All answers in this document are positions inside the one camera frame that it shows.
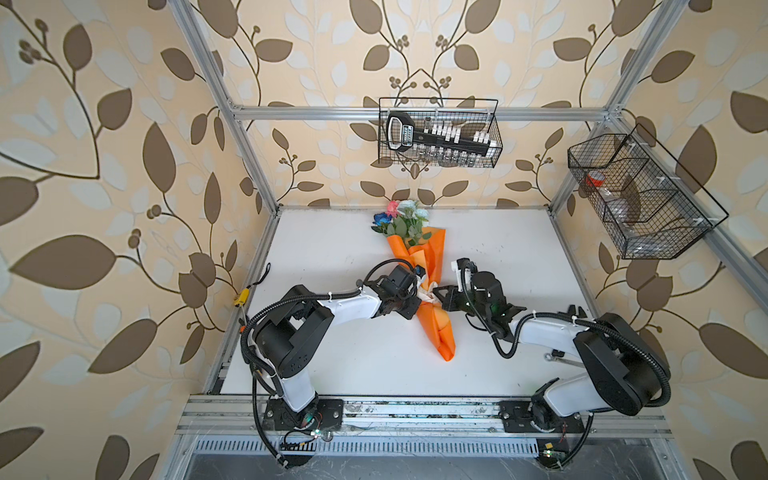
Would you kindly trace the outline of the orange wrapping paper sheet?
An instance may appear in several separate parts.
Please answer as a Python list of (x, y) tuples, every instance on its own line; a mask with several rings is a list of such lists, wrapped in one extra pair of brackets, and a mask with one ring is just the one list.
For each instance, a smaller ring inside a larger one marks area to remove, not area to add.
[[(409, 261), (413, 266), (421, 266), (426, 270), (426, 278), (421, 284), (437, 282), (442, 278), (443, 254), (446, 230), (427, 227), (432, 233), (431, 238), (422, 245), (406, 247), (398, 235), (388, 235), (387, 242), (395, 258)], [(436, 305), (421, 303), (417, 311), (419, 322), (440, 356), (451, 361), (456, 352), (456, 343), (448, 313)]]

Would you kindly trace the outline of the dark blue fake rose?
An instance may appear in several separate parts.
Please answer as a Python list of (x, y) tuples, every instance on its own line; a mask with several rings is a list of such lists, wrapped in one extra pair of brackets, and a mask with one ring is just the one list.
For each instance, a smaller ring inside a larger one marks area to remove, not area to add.
[(377, 213), (373, 218), (372, 230), (377, 233), (385, 233), (392, 222), (392, 217), (386, 212)]

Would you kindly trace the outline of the pale blue fake flower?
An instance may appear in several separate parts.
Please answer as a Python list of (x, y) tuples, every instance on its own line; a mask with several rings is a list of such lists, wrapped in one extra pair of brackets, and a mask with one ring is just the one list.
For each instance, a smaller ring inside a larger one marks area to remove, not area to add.
[(416, 200), (403, 200), (397, 206), (394, 219), (395, 233), (401, 237), (406, 247), (426, 243), (432, 236), (427, 231), (429, 214)]

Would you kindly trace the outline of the white ribbon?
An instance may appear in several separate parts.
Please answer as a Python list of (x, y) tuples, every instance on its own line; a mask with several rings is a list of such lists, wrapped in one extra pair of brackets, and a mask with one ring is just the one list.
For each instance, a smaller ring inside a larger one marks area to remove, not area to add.
[(417, 297), (421, 300), (422, 303), (428, 303), (432, 305), (436, 305), (438, 307), (442, 306), (442, 301), (438, 299), (435, 289), (438, 287), (437, 282), (431, 282), (429, 284), (420, 284), (417, 288)]

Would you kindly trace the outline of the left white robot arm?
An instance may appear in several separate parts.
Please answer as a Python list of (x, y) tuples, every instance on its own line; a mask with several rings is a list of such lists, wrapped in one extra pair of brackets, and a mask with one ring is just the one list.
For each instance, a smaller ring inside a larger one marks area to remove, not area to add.
[(307, 367), (331, 327), (392, 312), (411, 319), (422, 303), (418, 285), (425, 275), (421, 266), (389, 259), (373, 267), (350, 292), (313, 293), (302, 284), (292, 287), (249, 317), (240, 333), (240, 352), (255, 385), (295, 416), (313, 412), (318, 394)]

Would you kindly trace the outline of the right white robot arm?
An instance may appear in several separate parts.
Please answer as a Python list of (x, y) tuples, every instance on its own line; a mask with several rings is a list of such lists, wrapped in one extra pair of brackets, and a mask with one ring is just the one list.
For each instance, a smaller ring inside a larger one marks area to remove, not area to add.
[(671, 400), (667, 362), (623, 317), (606, 313), (589, 319), (574, 305), (565, 312), (527, 313), (506, 301), (490, 272), (464, 268), (457, 279), (456, 285), (434, 287), (432, 297), (447, 311), (479, 320), (502, 358), (513, 358), (522, 345), (534, 345), (547, 348), (552, 358), (573, 356), (581, 365), (582, 373), (553, 379), (531, 396), (530, 411), (540, 422), (582, 412), (635, 416)]

